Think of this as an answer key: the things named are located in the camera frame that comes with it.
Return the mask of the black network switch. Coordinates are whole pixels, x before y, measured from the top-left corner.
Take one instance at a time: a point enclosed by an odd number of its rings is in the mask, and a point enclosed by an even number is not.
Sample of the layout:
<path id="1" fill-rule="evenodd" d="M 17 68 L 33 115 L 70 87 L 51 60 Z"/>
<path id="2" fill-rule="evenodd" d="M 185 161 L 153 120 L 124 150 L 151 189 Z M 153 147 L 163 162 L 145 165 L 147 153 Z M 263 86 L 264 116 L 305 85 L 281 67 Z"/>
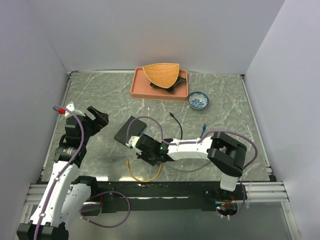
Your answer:
<path id="1" fill-rule="evenodd" d="M 114 139 L 125 146 L 131 136 L 139 137 L 146 127 L 145 122 L 131 116 L 115 134 Z"/>

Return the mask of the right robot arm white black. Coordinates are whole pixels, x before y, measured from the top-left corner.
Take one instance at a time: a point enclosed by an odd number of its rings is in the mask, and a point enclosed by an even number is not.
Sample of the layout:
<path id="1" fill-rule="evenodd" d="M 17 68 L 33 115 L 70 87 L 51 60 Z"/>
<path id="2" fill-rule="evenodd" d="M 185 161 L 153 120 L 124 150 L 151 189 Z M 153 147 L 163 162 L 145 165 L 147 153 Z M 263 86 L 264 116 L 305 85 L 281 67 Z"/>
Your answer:
<path id="1" fill-rule="evenodd" d="M 203 140 L 168 138 L 167 142 L 159 142 L 148 135 L 131 136 L 127 146 L 136 151 L 139 159 L 152 166 L 183 159 L 209 160 L 221 171 L 218 193 L 226 200 L 236 194 L 247 153 L 244 144 L 223 132 L 216 132 Z"/>

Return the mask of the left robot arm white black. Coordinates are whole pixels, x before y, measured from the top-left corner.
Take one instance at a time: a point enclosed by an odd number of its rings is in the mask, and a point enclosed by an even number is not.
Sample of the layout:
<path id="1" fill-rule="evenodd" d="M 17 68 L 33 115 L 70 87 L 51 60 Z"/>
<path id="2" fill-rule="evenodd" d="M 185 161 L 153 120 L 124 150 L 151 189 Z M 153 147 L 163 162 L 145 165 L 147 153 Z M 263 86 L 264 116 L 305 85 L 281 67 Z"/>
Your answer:
<path id="1" fill-rule="evenodd" d="M 55 151 L 51 176 L 44 194 L 28 223 L 20 223 L 20 240 L 67 240 L 72 221 L 83 203 L 99 195 L 98 182 L 92 176 L 78 176 L 87 153 L 87 143 L 109 124 L 109 116 L 92 106 L 87 110 L 94 116 L 77 110 L 73 102 L 53 109 L 66 118 L 65 134 Z"/>

